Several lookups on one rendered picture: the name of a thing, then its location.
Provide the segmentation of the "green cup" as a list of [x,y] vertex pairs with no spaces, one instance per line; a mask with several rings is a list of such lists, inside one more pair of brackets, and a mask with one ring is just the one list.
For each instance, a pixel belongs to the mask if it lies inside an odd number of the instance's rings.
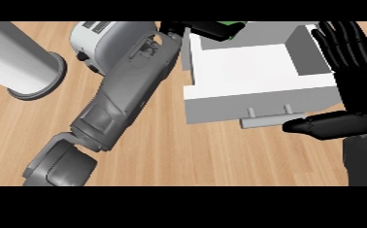
[[244,29],[246,23],[244,21],[220,21],[220,24],[230,28],[229,40],[232,40],[238,32]]

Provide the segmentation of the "pale grey cylindrical container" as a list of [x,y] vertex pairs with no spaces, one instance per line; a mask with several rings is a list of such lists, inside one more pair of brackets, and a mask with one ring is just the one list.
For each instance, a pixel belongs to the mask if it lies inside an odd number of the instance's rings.
[[67,71],[63,58],[47,51],[10,21],[0,21],[0,85],[30,101],[48,95]]

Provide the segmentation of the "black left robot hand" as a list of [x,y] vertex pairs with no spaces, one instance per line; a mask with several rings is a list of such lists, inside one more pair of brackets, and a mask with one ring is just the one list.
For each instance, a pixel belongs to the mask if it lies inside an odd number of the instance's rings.
[[230,28],[220,24],[220,21],[162,21],[159,23],[159,32],[164,34],[174,33],[183,36],[186,28],[192,33],[217,42],[229,40]]

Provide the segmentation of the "white toaster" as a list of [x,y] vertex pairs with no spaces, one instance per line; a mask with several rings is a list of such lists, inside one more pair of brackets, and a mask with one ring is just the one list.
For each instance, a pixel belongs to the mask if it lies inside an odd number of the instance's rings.
[[155,30],[152,21],[81,21],[69,33],[76,59],[103,76],[141,36]]

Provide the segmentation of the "white drawer front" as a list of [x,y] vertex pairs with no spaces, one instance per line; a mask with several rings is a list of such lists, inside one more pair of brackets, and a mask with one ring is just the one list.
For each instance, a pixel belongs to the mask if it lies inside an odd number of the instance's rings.
[[183,87],[186,123],[317,112],[340,103],[331,74]]

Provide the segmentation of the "white open drawer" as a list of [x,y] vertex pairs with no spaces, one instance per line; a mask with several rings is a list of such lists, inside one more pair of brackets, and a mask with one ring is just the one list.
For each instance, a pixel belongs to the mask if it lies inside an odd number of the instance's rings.
[[193,88],[260,92],[331,86],[331,70],[310,37],[313,21],[251,21],[215,42],[190,33]]

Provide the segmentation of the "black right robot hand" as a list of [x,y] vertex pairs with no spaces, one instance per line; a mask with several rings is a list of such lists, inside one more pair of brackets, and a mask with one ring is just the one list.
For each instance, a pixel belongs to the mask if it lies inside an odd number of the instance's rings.
[[325,141],[343,138],[349,186],[367,186],[367,36],[354,21],[320,21],[310,30],[343,101],[343,111],[286,121],[282,131]]

